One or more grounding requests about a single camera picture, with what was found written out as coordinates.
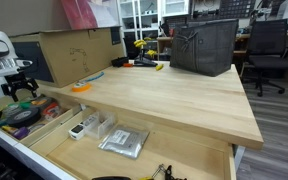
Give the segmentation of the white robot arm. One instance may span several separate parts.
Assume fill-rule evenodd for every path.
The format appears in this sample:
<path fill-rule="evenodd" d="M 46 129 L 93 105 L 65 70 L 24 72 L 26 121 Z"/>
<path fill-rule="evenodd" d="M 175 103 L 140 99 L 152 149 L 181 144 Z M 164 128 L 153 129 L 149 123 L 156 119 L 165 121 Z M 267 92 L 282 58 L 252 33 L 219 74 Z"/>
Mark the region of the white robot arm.
<path fill-rule="evenodd" d="M 20 89 L 26 89 L 34 98 L 37 97 L 38 84 L 34 78 L 27 78 L 24 74 L 24 70 L 32 64 L 31 60 L 18 58 L 11 40 L 6 33 L 0 31 L 0 77 L 5 78 L 5 83 L 0 87 L 15 102 L 18 101 L 16 92 Z"/>

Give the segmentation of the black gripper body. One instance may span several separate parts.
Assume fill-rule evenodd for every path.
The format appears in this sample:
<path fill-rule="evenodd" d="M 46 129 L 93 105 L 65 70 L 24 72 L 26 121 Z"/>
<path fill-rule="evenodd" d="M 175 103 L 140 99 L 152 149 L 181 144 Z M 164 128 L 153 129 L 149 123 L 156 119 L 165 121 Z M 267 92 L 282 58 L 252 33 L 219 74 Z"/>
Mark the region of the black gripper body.
<path fill-rule="evenodd" d="M 5 77 L 6 82 L 1 85 L 5 95 L 11 96 L 17 102 L 16 92 L 20 89 L 27 89 L 34 98 L 37 97 L 36 90 L 39 88 L 34 78 L 27 78 L 23 72 Z"/>

